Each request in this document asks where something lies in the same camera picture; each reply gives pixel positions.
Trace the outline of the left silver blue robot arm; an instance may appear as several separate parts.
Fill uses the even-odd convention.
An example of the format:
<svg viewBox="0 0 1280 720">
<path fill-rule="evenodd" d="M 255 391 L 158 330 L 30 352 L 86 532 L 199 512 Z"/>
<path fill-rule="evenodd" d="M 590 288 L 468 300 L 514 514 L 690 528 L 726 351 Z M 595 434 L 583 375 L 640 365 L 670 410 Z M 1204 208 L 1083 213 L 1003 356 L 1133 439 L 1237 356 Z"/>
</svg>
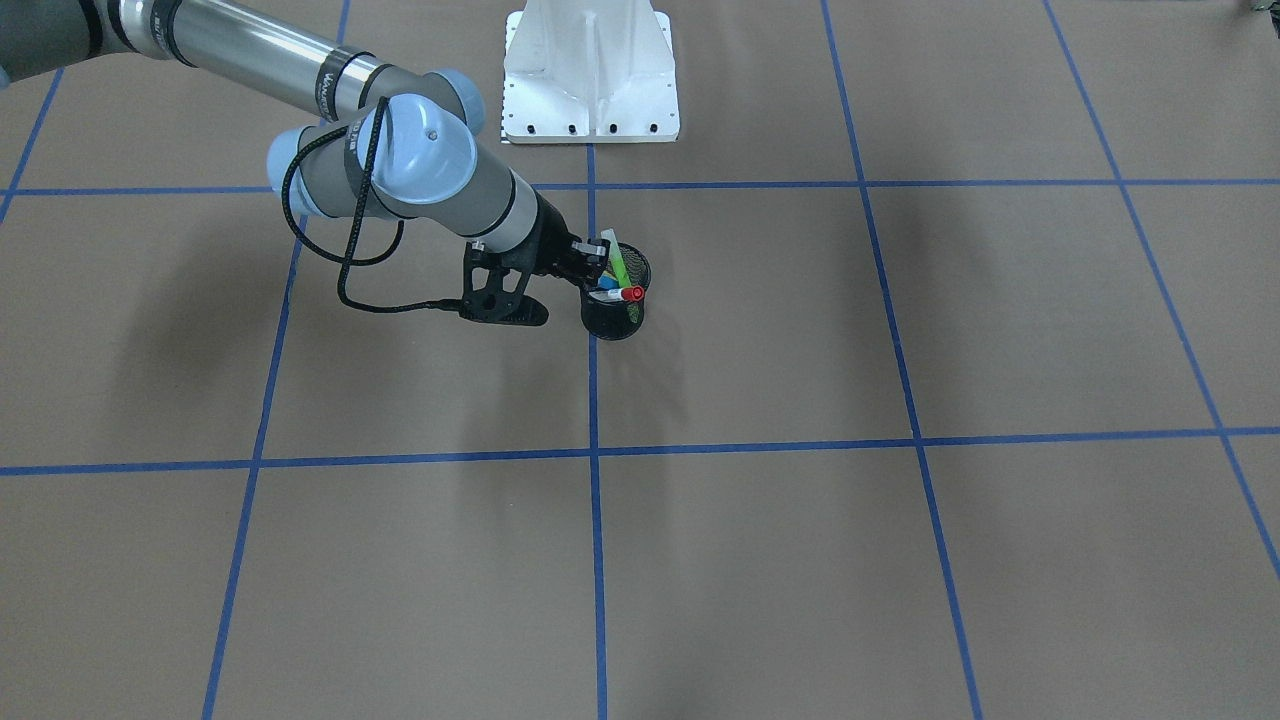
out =
<svg viewBox="0 0 1280 720">
<path fill-rule="evenodd" d="M 5 1 L 3 83 L 111 54 L 180 63 L 310 111 L 268 167 L 296 211 L 428 218 L 467 240 L 483 266 L 593 290 L 608 250 L 479 142 L 484 101 L 456 70 L 416 74 L 234 1 Z"/>
</svg>

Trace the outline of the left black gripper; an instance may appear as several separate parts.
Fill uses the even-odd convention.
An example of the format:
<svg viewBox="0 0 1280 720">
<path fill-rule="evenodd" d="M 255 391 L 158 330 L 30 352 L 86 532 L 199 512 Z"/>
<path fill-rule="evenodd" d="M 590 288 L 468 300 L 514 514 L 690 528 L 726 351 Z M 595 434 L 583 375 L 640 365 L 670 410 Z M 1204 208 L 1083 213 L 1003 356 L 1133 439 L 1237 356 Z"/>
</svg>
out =
<svg viewBox="0 0 1280 720">
<path fill-rule="evenodd" d="M 545 197 L 538 195 L 536 200 L 534 274 L 553 275 L 588 290 L 598 286 L 604 270 L 613 281 L 621 281 L 621 250 L 612 228 L 600 232 L 602 240 L 581 237 L 568 228 L 562 213 Z"/>
</svg>

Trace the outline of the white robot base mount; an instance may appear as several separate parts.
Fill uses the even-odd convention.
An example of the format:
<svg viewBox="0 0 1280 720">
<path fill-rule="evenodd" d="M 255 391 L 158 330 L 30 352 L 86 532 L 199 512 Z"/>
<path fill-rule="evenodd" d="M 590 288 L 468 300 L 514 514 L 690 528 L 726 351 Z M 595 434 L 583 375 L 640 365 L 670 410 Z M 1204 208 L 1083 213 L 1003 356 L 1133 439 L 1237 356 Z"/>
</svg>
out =
<svg viewBox="0 0 1280 720">
<path fill-rule="evenodd" d="M 649 1 L 527 1 L 506 17 L 500 138 L 673 143 L 675 38 Z"/>
</svg>

